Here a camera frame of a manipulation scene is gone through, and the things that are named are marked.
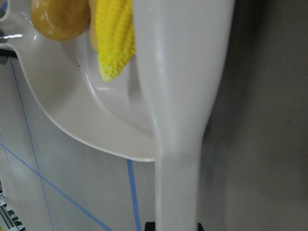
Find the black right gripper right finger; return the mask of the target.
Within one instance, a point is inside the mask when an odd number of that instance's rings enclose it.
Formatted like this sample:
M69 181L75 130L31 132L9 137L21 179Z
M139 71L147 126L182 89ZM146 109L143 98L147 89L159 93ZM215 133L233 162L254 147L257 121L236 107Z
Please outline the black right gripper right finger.
M202 226L201 223L198 223L198 225L197 225L197 230L198 230L198 231L204 231L204 228L203 228L203 226Z

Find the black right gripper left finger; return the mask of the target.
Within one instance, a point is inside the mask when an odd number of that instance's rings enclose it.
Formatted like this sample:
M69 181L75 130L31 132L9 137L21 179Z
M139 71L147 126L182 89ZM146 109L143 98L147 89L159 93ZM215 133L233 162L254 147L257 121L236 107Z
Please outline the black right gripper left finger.
M146 222L144 226L145 231L156 231L155 222Z

